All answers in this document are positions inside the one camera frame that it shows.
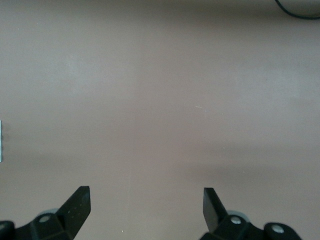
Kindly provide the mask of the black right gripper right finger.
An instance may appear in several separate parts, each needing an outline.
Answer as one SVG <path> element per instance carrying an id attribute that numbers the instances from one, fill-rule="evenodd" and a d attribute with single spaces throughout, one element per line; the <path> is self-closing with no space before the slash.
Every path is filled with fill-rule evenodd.
<path id="1" fill-rule="evenodd" d="M 300 240 L 290 226 L 268 222 L 263 229 L 254 226 L 243 214 L 229 213 L 212 187 L 203 190 L 202 212 L 208 232 L 202 240 Z"/>

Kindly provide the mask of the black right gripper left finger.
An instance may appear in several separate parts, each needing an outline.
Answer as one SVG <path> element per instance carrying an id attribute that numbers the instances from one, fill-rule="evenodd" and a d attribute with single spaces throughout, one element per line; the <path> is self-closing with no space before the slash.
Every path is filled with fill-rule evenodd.
<path id="1" fill-rule="evenodd" d="M 90 187 L 80 186 L 55 212 L 39 214 L 16 228 L 10 220 L 0 222 L 2 240 L 73 240 L 90 214 Z"/>

